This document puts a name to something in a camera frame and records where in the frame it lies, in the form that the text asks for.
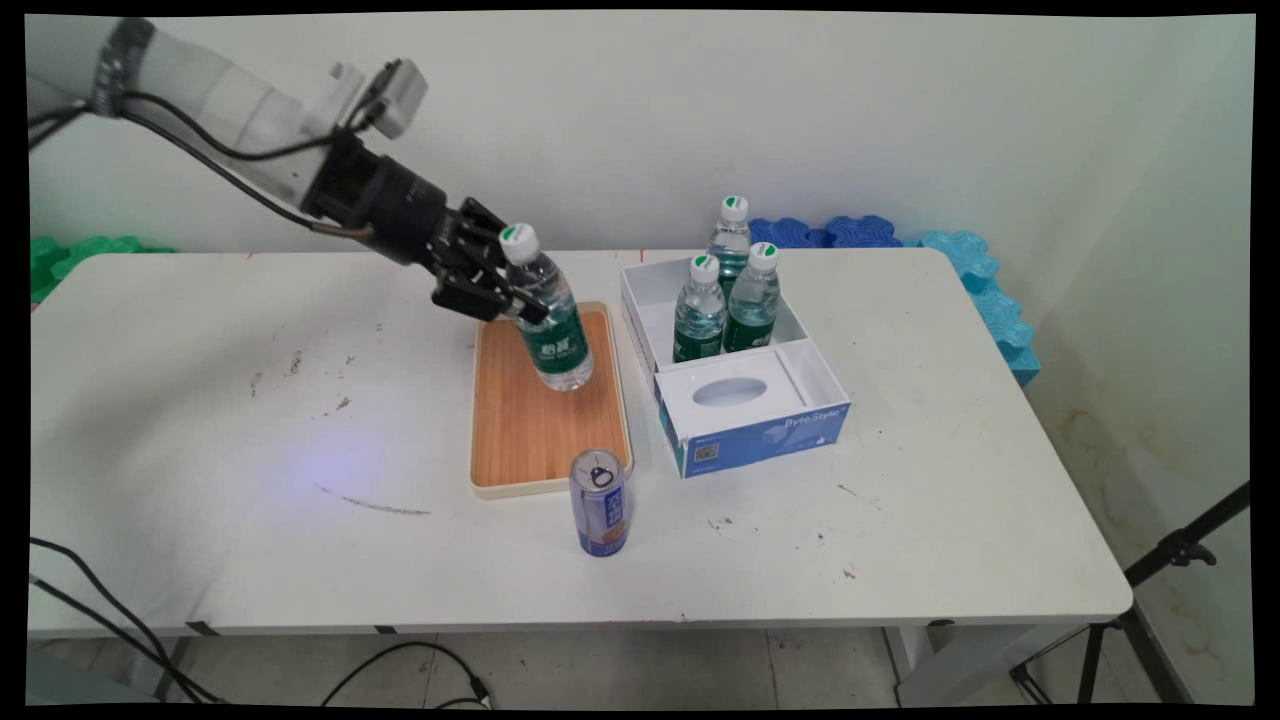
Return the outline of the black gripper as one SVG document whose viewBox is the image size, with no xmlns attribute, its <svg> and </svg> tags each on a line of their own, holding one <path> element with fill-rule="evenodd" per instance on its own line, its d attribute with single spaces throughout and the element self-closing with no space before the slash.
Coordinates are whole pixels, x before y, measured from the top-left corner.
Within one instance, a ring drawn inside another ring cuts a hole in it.
<svg viewBox="0 0 1280 720">
<path fill-rule="evenodd" d="M 502 273 L 507 224 L 475 197 L 458 208 L 458 249 L 442 234 L 456 223 L 443 190 L 355 136 L 328 147 L 303 196 L 303 213 L 355 233 L 364 247 L 404 266 L 425 266 L 435 278 L 431 301 L 479 322 L 499 316 L 532 324 L 549 306 L 515 287 Z"/>
</svg>

